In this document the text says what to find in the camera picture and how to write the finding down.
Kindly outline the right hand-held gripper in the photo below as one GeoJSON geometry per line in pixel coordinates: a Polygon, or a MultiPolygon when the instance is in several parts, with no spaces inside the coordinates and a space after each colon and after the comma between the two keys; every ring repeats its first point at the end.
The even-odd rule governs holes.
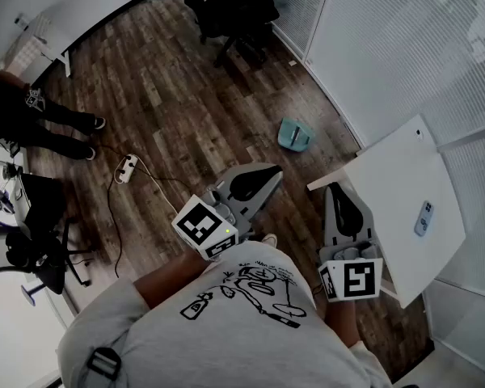
{"type": "Polygon", "coordinates": [[[373,214],[351,189],[339,183],[325,191],[324,246],[318,274],[329,302],[376,298],[383,258],[373,214]]]}

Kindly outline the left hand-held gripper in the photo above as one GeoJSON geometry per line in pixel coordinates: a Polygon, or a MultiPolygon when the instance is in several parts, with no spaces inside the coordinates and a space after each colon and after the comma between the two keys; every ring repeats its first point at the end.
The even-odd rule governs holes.
{"type": "Polygon", "coordinates": [[[192,196],[172,226],[203,259],[216,259],[255,233],[251,220],[265,207],[282,179],[282,168],[276,164],[256,162],[231,167],[203,195],[192,196]]]}

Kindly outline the teal dustpan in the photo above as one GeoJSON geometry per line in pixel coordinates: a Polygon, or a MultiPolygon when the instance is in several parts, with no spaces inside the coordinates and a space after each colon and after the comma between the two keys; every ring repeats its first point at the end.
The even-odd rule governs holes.
{"type": "Polygon", "coordinates": [[[285,117],[280,123],[277,141],[280,146],[300,153],[314,141],[314,131],[299,120],[285,117]]]}

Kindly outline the person's right forearm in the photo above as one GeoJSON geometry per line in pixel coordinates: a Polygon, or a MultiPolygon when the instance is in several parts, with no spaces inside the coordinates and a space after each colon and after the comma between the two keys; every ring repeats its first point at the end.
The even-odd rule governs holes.
{"type": "Polygon", "coordinates": [[[361,340],[357,327],[356,304],[354,301],[329,302],[324,322],[348,348],[361,340]]]}

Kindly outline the person's left forearm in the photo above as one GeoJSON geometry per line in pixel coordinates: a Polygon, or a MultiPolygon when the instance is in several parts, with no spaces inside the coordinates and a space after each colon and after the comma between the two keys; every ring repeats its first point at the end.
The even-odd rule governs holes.
{"type": "Polygon", "coordinates": [[[210,262],[195,251],[185,251],[133,284],[152,310],[197,279],[210,262]]]}

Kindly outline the small remote on table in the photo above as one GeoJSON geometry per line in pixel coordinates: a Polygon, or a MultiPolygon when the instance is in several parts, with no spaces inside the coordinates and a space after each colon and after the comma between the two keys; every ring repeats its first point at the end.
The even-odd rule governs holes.
{"type": "Polygon", "coordinates": [[[434,207],[429,201],[425,201],[415,222],[414,232],[417,236],[425,236],[429,223],[432,220],[434,207]]]}

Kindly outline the white table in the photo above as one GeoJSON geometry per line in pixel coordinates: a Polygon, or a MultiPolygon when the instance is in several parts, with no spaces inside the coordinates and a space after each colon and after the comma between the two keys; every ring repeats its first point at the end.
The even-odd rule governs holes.
{"type": "Polygon", "coordinates": [[[415,116],[388,136],[307,187],[349,183],[373,214],[374,227],[391,280],[382,290],[411,304],[440,274],[466,238],[458,199],[430,130],[415,116]],[[418,141],[419,129],[424,139],[418,141]],[[423,237],[414,232],[422,205],[434,212],[423,237]]]}

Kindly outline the white power strip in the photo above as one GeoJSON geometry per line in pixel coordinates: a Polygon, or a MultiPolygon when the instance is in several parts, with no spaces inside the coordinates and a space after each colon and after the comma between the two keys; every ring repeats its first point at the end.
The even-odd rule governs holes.
{"type": "Polygon", "coordinates": [[[138,163],[138,156],[135,154],[125,155],[117,168],[114,170],[113,179],[118,184],[128,183],[138,163]]]}

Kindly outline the person's grey printed t-shirt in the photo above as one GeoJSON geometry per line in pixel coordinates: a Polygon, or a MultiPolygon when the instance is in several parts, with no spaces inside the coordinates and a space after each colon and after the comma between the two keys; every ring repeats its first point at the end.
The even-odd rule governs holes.
{"type": "Polygon", "coordinates": [[[319,315],[310,286],[277,247],[228,249],[152,310],[121,278],[64,334],[65,388],[391,388],[360,340],[348,348],[319,315]],[[99,347],[120,356],[117,379],[88,369],[99,347]]]}

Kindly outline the black computer tower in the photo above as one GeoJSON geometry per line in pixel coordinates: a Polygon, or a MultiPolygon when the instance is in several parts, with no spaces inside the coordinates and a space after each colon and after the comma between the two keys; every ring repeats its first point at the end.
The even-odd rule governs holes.
{"type": "Polygon", "coordinates": [[[28,202],[24,223],[29,232],[41,234],[52,231],[66,209],[61,181],[31,174],[22,174],[20,180],[28,202]]]}

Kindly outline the black mesh office chair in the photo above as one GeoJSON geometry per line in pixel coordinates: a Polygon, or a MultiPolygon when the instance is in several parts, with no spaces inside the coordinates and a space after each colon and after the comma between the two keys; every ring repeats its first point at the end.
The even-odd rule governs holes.
{"type": "Polygon", "coordinates": [[[73,217],[66,219],[61,238],[57,237],[56,231],[51,231],[32,239],[18,226],[9,226],[0,221],[0,273],[21,272],[32,274],[40,280],[40,284],[32,289],[21,288],[32,306],[36,304],[34,294],[42,289],[62,294],[67,270],[72,272],[81,286],[91,285],[91,280],[81,279],[70,258],[72,255],[94,252],[91,248],[84,251],[68,249],[70,226],[76,222],[73,217]]]}

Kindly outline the white standing desk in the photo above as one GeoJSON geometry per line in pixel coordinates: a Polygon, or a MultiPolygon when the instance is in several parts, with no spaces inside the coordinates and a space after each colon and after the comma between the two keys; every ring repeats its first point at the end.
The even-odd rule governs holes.
{"type": "Polygon", "coordinates": [[[68,40],[44,12],[29,20],[28,29],[22,31],[19,28],[19,36],[0,60],[0,70],[25,82],[34,82],[50,66],[62,64],[65,76],[70,77],[72,72],[68,40]]]}

